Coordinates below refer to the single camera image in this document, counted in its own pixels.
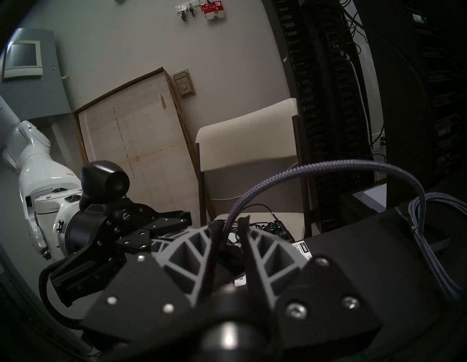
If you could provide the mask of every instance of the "cable bundle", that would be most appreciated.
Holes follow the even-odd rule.
[[[467,204],[452,196],[446,195],[440,192],[429,192],[425,194],[426,201],[439,202],[441,204],[449,205],[459,211],[464,216],[467,216]],[[419,212],[420,198],[416,198],[409,203],[409,215],[414,225],[419,225],[420,221],[425,222],[425,218],[420,218]],[[428,263],[433,275],[435,276],[438,284],[442,291],[449,299],[461,299],[466,296],[465,290],[460,288],[446,273],[443,266],[439,262],[435,253],[431,249],[430,245],[426,242],[423,236],[423,229],[419,231],[416,228],[412,228],[415,240],[417,241],[420,250]]]
[[[242,208],[244,208],[246,204],[272,186],[297,177],[350,170],[385,172],[406,181],[414,188],[418,194],[418,198],[409,204],[409,214],[411,221],[408,220],[407,217],[403,216],[397,208],[396,210],[403,218],[408,221],[408,223],[410,223],[415,240],[417,241],[423,256],[425,257],[433,275],[435,276],[441,290],[444,292],[446,297],[451,300],[464,298],[466,296],[465,291],[448,276],[438,258],[430,248],[430,245],[426,242],[425,237],[423,237],[423,226],[425,224],[427,200],[452,206],[465,216],[467,216],[467,204],[449,195],[439,192],[431,192],[425,195],[423,186],[415,177],[413,177],[407,171],[387,163],[378,163],[366,160],[339,160],[313,163],[281,172],[257,184],[235,203],[227,217],[226,223],[224,225],[224,232],[228,232],[231,229],[235,218],[239,215],[239,213],[242,211]]]

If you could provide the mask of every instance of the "chair backrest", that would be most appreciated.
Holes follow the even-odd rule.
[[[196,136],[200,171],[297,155],[292,117],[297,100],[286,99],[259,111],[202,127]]]

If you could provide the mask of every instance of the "monitor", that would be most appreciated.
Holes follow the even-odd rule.
[[[3,79],[41,75],[41,42],[37,40],[10,42],[4,57]]]

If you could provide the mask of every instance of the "circuit board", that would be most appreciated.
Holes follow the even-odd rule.
[[[261,229],[270,234],[277,235],[281,239],[284,239],[285,241],[288,241],[289,243],[295,242],[290,232],[287,230],[285,225],[280,220],[276,220],[274,222],[268,222],[266,225],[262,226]]]

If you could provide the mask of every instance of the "table surface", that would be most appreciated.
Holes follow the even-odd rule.
[[[467,201],[467,169],[430,191]],[[407,210],[407,204],[401,210]],[[467,221],[441,204],[429,203],[426,223],[450,236],[439,257],[460,285],[467,282]],[[374,355],[403,346],[421,335],[449,309],[425,266],[407,225],[395,209],[305,240],[311,254],[333,259],[383,322],[368,348]]]

